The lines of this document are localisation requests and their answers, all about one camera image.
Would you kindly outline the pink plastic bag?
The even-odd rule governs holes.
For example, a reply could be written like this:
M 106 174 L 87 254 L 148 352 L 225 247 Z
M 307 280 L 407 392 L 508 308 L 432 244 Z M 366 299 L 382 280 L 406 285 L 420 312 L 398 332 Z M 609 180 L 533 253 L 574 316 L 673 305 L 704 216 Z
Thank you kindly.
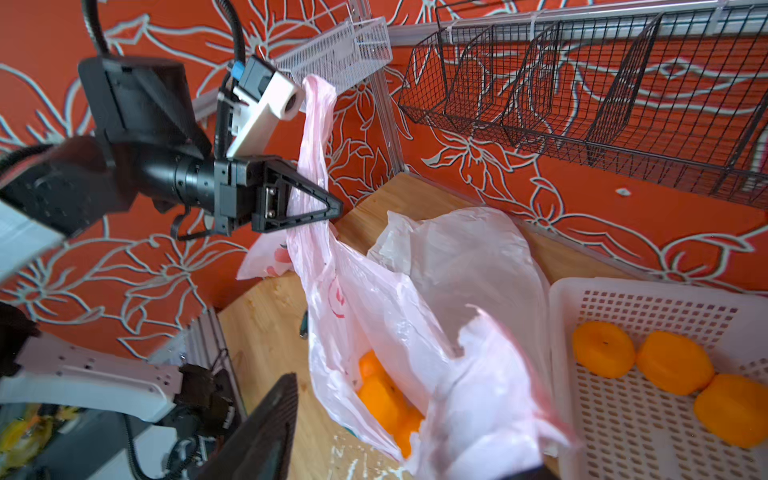
M 292 228 L 287 249 L 307 297 L 309 371 L 330 417 L 402 459 L 417 479 L 501 479 L 580 446 L 525 352 L 475 308 L 451 344 L 409 276 L 334 236 L 328 222 Z M 357 394 L 359 358 L 373 350 L 424 416 L 404 459 Z
M 250 247 L 236 275 L 237 280 L 279 277 L 293 271 L 287 249 L 287 232 L 261 234 Z

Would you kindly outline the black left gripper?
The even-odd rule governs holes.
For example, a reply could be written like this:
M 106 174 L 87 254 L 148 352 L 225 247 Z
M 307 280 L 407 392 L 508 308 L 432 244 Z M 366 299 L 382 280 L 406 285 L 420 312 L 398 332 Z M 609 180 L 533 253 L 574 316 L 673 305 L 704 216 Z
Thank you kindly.
M 276 156 L 215 159 L 144 146 L 134 185 L 161 212 L 202 210 L 212 218 L 211 235 L 229 236 L 250 221 L 254 232 L 273 233 L 343 213 L 340 199 Z

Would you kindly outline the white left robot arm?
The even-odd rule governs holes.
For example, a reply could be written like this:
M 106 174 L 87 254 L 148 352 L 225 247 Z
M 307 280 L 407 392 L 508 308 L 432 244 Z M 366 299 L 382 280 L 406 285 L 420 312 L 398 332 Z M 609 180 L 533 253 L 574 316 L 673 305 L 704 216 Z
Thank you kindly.
M 247 54 L 234 6 L 220 3 L 234 60 L 217 94 L 216 134 L 193 113 L 177 61 L 111 53 L 98 5 L 82 5 L 96 55 L 78 66 L 95 132 L 13 151 L 1 161 L 1 274 L 128 211 L 138 195 L 161 212 L 198 208 L 204 237 L 250 226 L 273 234 L 338 218 L 342 202 L 312 172 L 326 138 L 321 119 L 336 92 L 300 83 Z M 1 400 L 120 413 L 147 423 L 178 417 L 225 429 L 236 409 L 210 368 L 146 364 L 79 348 L 42 333 L 19 309 L 1 308 Z

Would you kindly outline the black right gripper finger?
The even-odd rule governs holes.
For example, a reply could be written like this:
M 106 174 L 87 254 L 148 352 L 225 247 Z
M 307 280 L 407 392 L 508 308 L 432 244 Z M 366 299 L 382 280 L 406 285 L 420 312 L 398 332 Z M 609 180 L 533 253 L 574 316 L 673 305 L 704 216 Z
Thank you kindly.
M 200 479 L 288 477 L 299 407 L 297 376 L 282 375 L 223 448 L 209 460 Z

